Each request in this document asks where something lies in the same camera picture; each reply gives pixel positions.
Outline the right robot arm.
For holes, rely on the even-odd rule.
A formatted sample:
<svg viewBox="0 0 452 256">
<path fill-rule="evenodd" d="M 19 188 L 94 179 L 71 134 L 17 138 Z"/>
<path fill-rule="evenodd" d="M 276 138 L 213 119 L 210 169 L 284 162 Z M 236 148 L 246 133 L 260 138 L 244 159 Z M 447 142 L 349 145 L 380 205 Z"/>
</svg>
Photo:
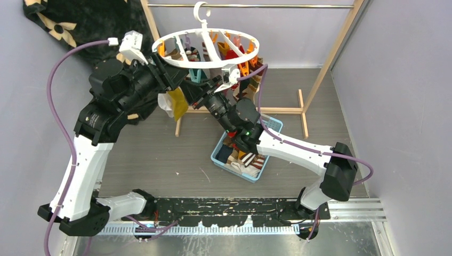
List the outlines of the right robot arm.
<svg viewBox="0 0 452 256">
<path fill-rule="evenodd" d="M 278 133 L 264 123 L 251 99 L 231 104 L 218 91 L 217 78 L 202 84 L 183 81 L 180 88 L 188 104 L 195 109 L 205 107 L 239 150 L 284 159 L 320 177 L 302 189 L 298 197 L 296 212 L 302 219 L 311 218 L 320 205 L 331 199 L 349 200 L 358 170 L 349 146 L 340 142 L 334 146 L 315 145 Z"/>
</svg>

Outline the white round clip hanger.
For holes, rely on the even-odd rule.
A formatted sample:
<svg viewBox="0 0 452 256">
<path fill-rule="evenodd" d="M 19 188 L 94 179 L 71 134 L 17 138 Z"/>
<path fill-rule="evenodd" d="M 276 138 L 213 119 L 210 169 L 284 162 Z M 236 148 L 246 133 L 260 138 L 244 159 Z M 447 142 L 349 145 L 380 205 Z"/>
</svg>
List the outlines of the white round clip hanger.
<svg viewBox="0 0 452 256">
<path fill-rule="evenodd" d="M 207 26 L 207 20 L 200 17 L 200 9 L 202 7 L 207 7 L 207 2 L 197 2 L 193 6 L 193 17 L 195 18 L 195 20 L 200 22 L 200 28 L 186 29 L 163 36 L 160 39 L 155 40 L 152 45 L 152 51 L 158 53 L 158 55 L 170 65 L 186 69 L 211 69 L 224 67 L 237 68 L 240 64 L 244 64 L 250 60 L 257 59 L 257 55 L 260 50 L 260 42 L 255 37 L 235 30 L 209 28 Z M 207 50 L 210 61 L 189 61 L 185 50 L 182 48 L 181 37 L 190 34 L 195 34 L 202 39 L 202 42 L 204 42 L 205 44 L 205 48 Z M 230 49 L 233 50 L 237 55 L 236 58 L 228 60 L 222 60 L 220 58 L 219 52 L 216 49 L 216 43 L 213 41 L 216 35 L 219 39 L 223 39 L 224 42 L 230 46 Z M 242 52 L 240 50 L 240 47 L 236 46 L 230 39 L 230 37 L 232 36 L 237 36 L 241 39 L 247 39 L 250 42 L 251 46 L 248 49 L 245 49 L 244 52 Z M 175 41 L 176 46 L 180 48 L 180 54 L 182 56 L 181 60 L 172 59 L 171 57 L 165 55 L 165 45 L 167 42 L 172 41 Z"/>
</svg>

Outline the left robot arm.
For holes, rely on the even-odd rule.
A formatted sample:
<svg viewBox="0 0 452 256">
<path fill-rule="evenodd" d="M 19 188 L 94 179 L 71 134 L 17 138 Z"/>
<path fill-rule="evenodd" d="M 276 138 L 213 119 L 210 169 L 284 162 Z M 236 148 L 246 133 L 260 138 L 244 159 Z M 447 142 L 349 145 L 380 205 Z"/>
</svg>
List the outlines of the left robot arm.
<svg viewBox="0 0 452 256">
<path fill-rule="evenodd" d="M 129 215 L 149 220 L 157 206 L 152 195 L 135 189 L 126 195 L 98 198 L 96 195 L 108 155 L 131 114 L 147 118 L 156 108 L 151 97 L 176 89 L 188 74 L 186 69 L 161 63 L 130 66 L 116 59 L 97 64 L 89 76 L 92 100 L 78 116 L 70 140 L 71 158 L 54 199 L 38 209 L 46 221 L 55 221 L 68 236 L 92 237 L 108 222 Z"/>
</svg>

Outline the mustard yellow sock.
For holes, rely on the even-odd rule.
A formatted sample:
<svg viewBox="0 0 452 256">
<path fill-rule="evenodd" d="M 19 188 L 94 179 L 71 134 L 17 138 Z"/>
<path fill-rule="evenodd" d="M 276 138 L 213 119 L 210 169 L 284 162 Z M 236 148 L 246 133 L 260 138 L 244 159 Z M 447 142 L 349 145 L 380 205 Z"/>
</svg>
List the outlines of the mustard yellow sock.
<svg viewBox="0 0 452 256">
<path fill-rule="evenodd" d="M 174 120 L 177 122 L 188 110 L 189 105 L 180 87 L 174 91 L 168 91 L 171 102 Z"/>
</svg>

